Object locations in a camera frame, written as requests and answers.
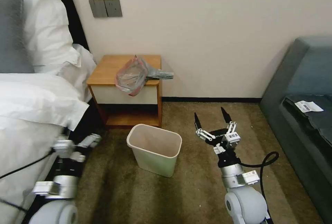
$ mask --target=nightstand drawer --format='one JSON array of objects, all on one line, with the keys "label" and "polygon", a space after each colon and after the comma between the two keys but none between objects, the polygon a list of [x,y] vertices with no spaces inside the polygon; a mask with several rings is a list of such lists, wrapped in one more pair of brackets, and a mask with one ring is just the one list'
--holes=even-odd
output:
[{"label": "nightstand drawer", "polygon": [[158,104],[157,87],[145,86],[134,97],[115,86],[91,86],[98,104]]}]

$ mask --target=pink plastic bag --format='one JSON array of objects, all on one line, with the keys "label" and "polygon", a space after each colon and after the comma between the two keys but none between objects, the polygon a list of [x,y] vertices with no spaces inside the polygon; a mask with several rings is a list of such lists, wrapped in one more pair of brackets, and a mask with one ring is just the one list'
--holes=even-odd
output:
[{"label": "pink plastic bag", "polygon": [[116,74],[115,86],[130,96],[136,96],[145,85],[148,69],[141,57],[135,55]]},{"label": "pink plastic bag", "polygon": [[135,55],[117,72],[115,86],[130,96],[136,96],[147,80],[172,78],[172,72],[155,69],[143,57]]}]

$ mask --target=cable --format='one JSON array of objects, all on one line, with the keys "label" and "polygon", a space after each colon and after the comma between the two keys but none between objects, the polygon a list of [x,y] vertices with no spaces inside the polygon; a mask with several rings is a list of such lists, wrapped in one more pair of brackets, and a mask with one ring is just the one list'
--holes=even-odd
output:
[{"label": "cable", "polygon": [[[271,160],[267,161],[270,158],[270,156],[272,156],[272,155],[275,155],[274,158],[272,158]],[[272,151],[272,152],[268,153],[265,156],[265,158],[263,159],[263,162],[261,164],[245,164],[245,163],[240,163],[240,165],[242,165],[244,167],[248,167],[248,168],[260,168],[260,172],[259,172],[260,190],[262,192],[262,196],[264,197],[265,201],[266,201],[266,198],[265,198],[264,187],[263,187],[263,168],[265,166],[271,165],[272,163],[274,163],[275,161],[277,161],[278,158],[279,158],[279,153],[276,152],[276,151]],[[269,223],[273,224],[273,220],[272,220],[272,217],[271,217],[271,214],[270,214],[269,207],[267,207],[267,212],[269,213],[269,216],[270,216]]]},{"label": "cable", "polygon": [[10,203],[10,202],[8,202],[8,201],[6,201],[6,200],[4,200],[4,199],[1,199],[0,198],[0,202],[2,202],[2,203],[5,203],[5,204],[7,204],[7,205],[9,205],[9,206],[12,206],[12,207],[14,207],[14,208],[17,208],[18,210],[21,210],[21,211],[23,211],[23,212],[27,212],[27,210],[26,209],[24,209],[24,208],[22,208],[22,207],[20,207],[20,206],[18,206],[18,205],[16,205],[16,204],[14,204],[14,203]]},{"label": "cable", "polygon": [[50,152],[48,152],[48,153],[47,153],[45,156],[43,156],[42,158],[40,158],[40,159],[38,159],[38,160],[36,160],[36,161],[34,161],[34,162],[32,162],[32,163],[29,163],[28,165],[25,165],[25,166],[23,166],[23,167],[21,167],[21,168],[18,168],[18,169],[16,169],[16,170],[13,170],[13,171],[11,171],[11,172],[8,172],[7,174],[4,174],[3,176],[0,176],[0,180],[1,180],[2,178],[6,177],[6,176],[9,176],[9,175],[11,175],[11,174],[14,174],[14,173],[17,172],[17,171],[20,171],[20,170],[22,170],[22,169],[25,169],[25,168],[31,166],[31,165],[34,165],[35,163],[37,163],[37,162],[39,162],[39,161],[45,159],[46,157],[48,157],[48,156],[51,155],[52,153],[53,153],[53,150],[51,150]]}]

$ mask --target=floor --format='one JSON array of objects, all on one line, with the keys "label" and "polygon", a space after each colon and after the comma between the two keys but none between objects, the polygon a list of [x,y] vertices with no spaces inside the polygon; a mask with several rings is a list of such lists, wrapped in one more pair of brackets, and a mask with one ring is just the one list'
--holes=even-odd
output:
[{"label": "floor", "polygon": [[126,144],[129,131],[110,130],[89,157],[80,181],[79,223],[232,223],[217,156],[194,127],[194,112],[205,130],[224,127],[220,106],[238,123],[242,139],[236,152],[242,162],[257,164],[270,151],[280,153],[264,169],[274,223],[322,223],[257,104],[181,102],[163,103],[162,128],[183,139],[173,177],[140,169]]}]

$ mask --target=nightstand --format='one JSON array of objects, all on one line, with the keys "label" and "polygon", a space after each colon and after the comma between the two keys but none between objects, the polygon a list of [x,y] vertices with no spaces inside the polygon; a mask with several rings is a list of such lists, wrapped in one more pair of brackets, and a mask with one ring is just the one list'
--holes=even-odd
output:
[{"label": "nightstand", "polygon": [[[160,55],[143,55],[145,61],[161,69]],[[116,88],[115,77],[133,55],[105,55],[87,80],[92,97],[106,127],[131,128],[136,124],[160,127],[162,123],[161,82],[148,80],[132,97]]]}]

